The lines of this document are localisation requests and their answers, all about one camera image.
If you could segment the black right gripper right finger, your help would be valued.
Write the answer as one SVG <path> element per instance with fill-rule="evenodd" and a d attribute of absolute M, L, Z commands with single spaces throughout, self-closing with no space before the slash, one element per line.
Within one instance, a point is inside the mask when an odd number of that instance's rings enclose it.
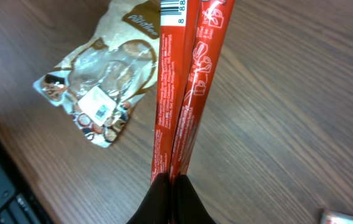
<path fill-rule="evenodd" d="M 172 190 L 172 223 L 216 223 L 205 209 L 187 175 L 179 175 Z"/>

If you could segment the orange Kleenex tissue pack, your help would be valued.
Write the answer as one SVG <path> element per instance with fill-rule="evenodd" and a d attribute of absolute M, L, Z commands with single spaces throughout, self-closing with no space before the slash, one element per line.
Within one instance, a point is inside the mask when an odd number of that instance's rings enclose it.
<path fill-rule="evenodd" d="M 353 216 L 332 210 L 323 210 L 319 224 L 353 224 Z"/>

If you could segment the red stick sachet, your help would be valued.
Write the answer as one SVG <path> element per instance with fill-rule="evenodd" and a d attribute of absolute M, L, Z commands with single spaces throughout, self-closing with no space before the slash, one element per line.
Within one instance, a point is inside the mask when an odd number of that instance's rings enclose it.
<path fill-rule="evenodd" d="M 161 2 L 152 179 L 187 173 L 234 3 Z"/>

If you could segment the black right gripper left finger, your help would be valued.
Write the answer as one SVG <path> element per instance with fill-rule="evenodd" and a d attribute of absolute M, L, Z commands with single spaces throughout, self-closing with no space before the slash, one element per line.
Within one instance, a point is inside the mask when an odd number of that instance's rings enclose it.
<path fill-rule="evenodd" d="M 168 175 L 158 174 L 127 224 L 168 224 L 169 196 Z"/>

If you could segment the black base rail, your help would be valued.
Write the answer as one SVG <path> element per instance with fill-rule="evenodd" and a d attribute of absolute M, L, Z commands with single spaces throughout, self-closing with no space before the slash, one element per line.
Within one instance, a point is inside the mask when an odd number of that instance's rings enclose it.
<path fill-rule="evenodd" d="M 0 141 L 0 224 L 53 224 Z"/>

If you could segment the beige Pantree snack pouch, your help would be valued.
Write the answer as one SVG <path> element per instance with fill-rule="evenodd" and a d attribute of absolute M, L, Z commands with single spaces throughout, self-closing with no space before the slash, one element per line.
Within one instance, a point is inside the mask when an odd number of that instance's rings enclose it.
<path fill-rule="evenodd" d="M 87 140 L 109 147 L 157 82 L 159 37 L 159 1 L 111 1 L 92 38 L 33 87 Z"/>

